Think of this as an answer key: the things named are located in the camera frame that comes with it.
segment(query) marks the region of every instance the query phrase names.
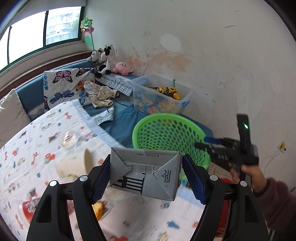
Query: window frame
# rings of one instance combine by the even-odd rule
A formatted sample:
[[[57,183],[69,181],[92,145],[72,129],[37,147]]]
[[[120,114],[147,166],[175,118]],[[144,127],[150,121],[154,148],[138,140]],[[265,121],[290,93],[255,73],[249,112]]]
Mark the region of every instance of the window frame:
[[[81,7],[81,10],[80,10],[80,16],[79,16],[79,23],[81,23],[81,21],[83,20],[84,18],[84,9],[85,7]],[[39,49],[36,49],[30,53],[27,53],[25,54],[24,56],[14,60],[13,62],[9,62],[9,40],[10,40],[10,32],[11,32],[11,29],[12,29],[12,26],[9,27],[9,31],[8,31],[8,41],[7,41],[7,66],[5,66],[3,69],[0,69],[0,74],[2,72],[4,72],[5,70],[7,70],[9,67],[11,67],[12,65],[14,65],[15,63],[23,60],[24,58],[26,57],[29,57],[35,53],[38,53],[42,50],[46,50],[48,48],[52,48],[52,47],[55,47],[55,46],[58,46],[58,45],[61,45],[61,44],[66,44],[66,43],[71,43],[71,42],[76,42],[76,41],[80,41],[81,40],[81,37],[82,37],[82,32],[80,31],[80,25],[78,24],[78,36],[77,38],[73,38],[73,39],[66,39],[66,40],[62,40],[62,41],[59,41],[59,42],[55,42],[55,43],[51,43],[51,44],[48,44],[46,45],[46,26],[47,26],[47,19],[48,19],[48,11],[45,12],[45,19],[44,19],[44,28],[43,28],[43,47],[42,48],[39,48]]]

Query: green laundry basket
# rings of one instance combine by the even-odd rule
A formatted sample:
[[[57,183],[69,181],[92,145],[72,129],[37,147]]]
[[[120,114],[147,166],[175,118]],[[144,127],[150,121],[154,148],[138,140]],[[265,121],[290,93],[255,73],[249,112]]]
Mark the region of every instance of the green laundry basket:
[[[140,120],[133,130],[135,149],[171,150],[188,153],[195,164],[208,168],[210,156],[196,149],[195,142],[204,143],[205,133],[192,121],[174,114],[160,113]]]

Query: screw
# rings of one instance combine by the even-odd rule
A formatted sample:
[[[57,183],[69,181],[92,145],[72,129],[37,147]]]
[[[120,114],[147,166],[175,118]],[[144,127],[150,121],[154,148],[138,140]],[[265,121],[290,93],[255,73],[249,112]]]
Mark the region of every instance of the screw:
[[[245,181],[241,181],[240,184],[241,184],[243,187],[246,187],[246,186],[248,185]]]
[[[218,180],[218,177],[216,175],[210,175],[210,179],[212,181],[217,181]]]
[[[51,182],[49,183],[49,185],[50,185],[51,187],[54,187],[56,184],[57,184],[57,181],[51,181]]]
[[[82,182],[84,182],[84,181],[87,180],[87,178],[88,178],[87,176],[81,176],[81,177],[79,178],[79,180],[82,181]]]

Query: pink plush toy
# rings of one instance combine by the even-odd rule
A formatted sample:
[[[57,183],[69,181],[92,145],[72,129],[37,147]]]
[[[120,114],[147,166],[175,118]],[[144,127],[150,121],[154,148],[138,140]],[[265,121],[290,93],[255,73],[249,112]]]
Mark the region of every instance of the pink plush toy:
[[[113,73],[120,73],[122,75],[128,75],[133,72],[132,67],[126,62],[114,62],[115,68],[112,70]]]

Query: clear plastic box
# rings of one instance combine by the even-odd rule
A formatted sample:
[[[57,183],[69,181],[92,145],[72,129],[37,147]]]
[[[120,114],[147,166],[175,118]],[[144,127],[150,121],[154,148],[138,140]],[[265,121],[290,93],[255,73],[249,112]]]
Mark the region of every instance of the clear plastic box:
[[[149,74],[132,80],[133,101],[135,109],[147,113],[172,113],[180,114],[189,104],[191,88],[175,82],[176,90],[181,96],[181,100],[161,94],[150,87],[164,88],[173,86],[173,81],[158,75]]]

